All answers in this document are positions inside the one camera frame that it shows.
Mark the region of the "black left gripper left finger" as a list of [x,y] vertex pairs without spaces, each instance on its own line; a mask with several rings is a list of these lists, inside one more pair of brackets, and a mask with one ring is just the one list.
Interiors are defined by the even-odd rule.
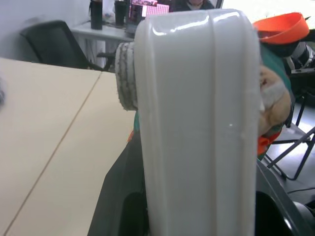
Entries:
[[140,137],[133,137],[105,176],[88,236],[148,236]]

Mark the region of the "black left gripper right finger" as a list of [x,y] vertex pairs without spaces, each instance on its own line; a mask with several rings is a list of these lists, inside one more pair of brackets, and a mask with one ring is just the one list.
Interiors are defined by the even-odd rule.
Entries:
[[292,201],[275,175],[256,163],[255,236],[315,236],[315,211]]

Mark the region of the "orange and teal plush backpack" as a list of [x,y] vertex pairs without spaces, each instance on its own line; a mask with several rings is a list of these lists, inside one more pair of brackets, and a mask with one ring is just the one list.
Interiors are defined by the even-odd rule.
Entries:
[[[286,13],[254,22],[259,40],[267,44],[261,49],[260,67],[260,117],[257,140],[257,157],[262,158],[269,146],[279,137],[284,121],[291,111],[288,78],[283,69],[268,65],[270,47],[281,47],[300,41],[310,32],[303,15],[298,12]],[[134,72],[134,43],[120,43],[115,55],[115,74],[118,97],[127,111],[137,111],[137,92]]]

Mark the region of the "black folding chair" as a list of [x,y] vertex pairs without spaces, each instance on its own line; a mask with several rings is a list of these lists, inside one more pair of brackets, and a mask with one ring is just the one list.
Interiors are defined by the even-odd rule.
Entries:
[[[292,105],[292,111],[295,111],[296,101],[300,101],[301,106],[296,122],[292,122],[293,115],[290,115],[289,120],[282,129],[280,136],[273,142],[273,144],[289,144],[290,146],[275,159],[272,159],[268,154],[264,156],[264,159],[266,160],[268,169],[274,168],[279,172],[283,179],[295,181],[298,179],[313,147],[315,146],[315,126],[308,132],[303,131],[299,126],[308,99],[310,97],[315,97],[315,68],[292,70],[289,78],[291,80],[293,95],[295,98]],[[278,166],[278,163],[301,144],[306,144],[307,149],[303,154],[295,174],[290,177],[280,168],[280,166]]]

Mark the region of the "white desk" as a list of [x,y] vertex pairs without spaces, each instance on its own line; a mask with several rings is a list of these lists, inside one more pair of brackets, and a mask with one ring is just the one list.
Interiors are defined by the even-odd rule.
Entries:
[[88,61],[105,68],[109,72],[114,71],[114,56],[117,46],[122,42],[131,42],[132,34],[125,32],[125,28],[117,28],[113,25],[103,25],[101,30],[91,28],[90,22],[81,23],[70,28],[77,39]]

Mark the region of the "black office chair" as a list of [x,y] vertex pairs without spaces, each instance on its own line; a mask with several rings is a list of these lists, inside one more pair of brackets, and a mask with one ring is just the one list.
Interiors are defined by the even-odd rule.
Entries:
[[53,20],[35,24],[20,32],[42,64],[77,69],[109,71],[115,65],[115,52],[98,53],[98,58],[107,59],[104,67],[90,62],[66,22]]

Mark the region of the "tall black bottle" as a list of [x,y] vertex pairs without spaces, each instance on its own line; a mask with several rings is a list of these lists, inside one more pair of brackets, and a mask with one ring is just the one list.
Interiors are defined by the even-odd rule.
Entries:
[[102,30],[102,0],[90,0],[91,29]]

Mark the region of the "black tumbler cup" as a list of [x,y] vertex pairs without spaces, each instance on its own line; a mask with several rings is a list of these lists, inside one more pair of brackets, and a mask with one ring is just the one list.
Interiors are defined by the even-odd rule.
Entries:
[[125,15],[127,4],[124,0],[115,0],[115,23],[117,26],[123,26],[125,24]]

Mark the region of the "laptop with pink screen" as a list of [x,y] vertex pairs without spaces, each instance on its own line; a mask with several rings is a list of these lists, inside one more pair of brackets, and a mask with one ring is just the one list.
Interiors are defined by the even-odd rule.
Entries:
[[127,0],[126,29],[135,34],[138,24],[150,15],[162,15],[171,11],[172,0]]

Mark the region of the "person in dark jacket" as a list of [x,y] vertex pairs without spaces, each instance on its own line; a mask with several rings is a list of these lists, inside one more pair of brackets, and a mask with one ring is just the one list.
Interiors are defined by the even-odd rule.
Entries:
[[209,0],[174,0],[172,5],[172,12],[209,9],[215,9]]

